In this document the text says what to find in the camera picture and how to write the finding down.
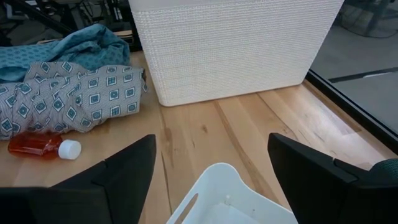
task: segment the orange liquid bottle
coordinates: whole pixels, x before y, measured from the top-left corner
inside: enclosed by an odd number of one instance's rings
[[[81,145],[78,141],[63,141],[57,134],[22,133],[10,140],[8,151],[18,157],[76,159]]]

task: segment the blue fabric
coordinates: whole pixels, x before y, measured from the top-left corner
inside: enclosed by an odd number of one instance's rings
[[[101,24],[78,30],[46,44],[0,47],[0,82],[22,81],[33,62],[74,62],[95,70],[129,65],[128,44]]]

